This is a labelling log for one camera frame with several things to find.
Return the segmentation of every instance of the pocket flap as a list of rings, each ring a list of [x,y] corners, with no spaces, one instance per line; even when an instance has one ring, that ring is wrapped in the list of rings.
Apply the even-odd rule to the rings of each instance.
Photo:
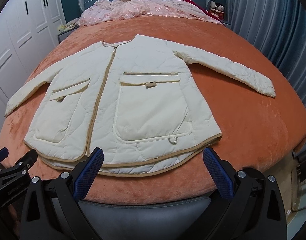
[[[85,90],[90,82],[90,79],[71,85],[69,87],[65,87],[59,90],[53,90],[51,94],[50,101],[57,100],[59,98],[64,98],[68,95],[76,94]]]
[[[124,73],[120,77],[120,82],[123,84],[131,85],[144,85],[146,83],[156,82],[156,83],[165,83],[165,82],[179,82],[180,76],[176,74],[163,74],[163,73]]]

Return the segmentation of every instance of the orange bedspread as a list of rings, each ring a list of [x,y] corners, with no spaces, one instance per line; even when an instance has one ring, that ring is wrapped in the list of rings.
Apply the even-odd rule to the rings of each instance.
[[[138,17],[81,27],[56,47],[29,79],[51,64],[95,42],[126,41],[135,34],[207,50],[244,64],[272,80],[276,98],[263,96],[199,64],[189,66],[222,130],[223,137],[213,148],[222,159],[230,161],[235,169],[255,167],[264,171],[291,150],[298,151],[304,144],[306,109],[291,85],[255,47],[224,26],[214,23],[185,18]],[[22,140],[47,87],[41,87],[6,118],[0,134],[0,149],[7,147],[10,152],[3,161],[5,167],[14,165],[29,150]],[[50,179],[56,178],[60,171],[38,159],[29,174]],[[214,188],[214,182],[199,153],[182,166],[160,175],[144,178],[99,175],[86,199],[113,204],[159,203],[197,196]]]

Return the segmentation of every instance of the pink lace blanket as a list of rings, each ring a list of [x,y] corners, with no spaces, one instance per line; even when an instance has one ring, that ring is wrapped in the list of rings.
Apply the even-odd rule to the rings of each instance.
[[[222,24],[197,6],[182,0],[98,0],[82,13],[77,24],[90,26],[139,16],[183,17]]]

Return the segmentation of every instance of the gray seat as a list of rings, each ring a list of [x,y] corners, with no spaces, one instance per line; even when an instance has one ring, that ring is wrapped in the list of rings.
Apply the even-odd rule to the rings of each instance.
[[[73,237],[58,200],[52,200],[63,232]],[[79,206],[103,240],[173,240],[189,228],[210,201],[206,196],[199,196],[153,205],[79,201]]]

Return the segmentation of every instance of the white wardrobe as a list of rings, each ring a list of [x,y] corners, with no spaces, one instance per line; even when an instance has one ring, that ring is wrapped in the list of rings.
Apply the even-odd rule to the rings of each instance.
[[[9,0],[0,14],[0,131],[6,103],[59,43],[61,0]]]

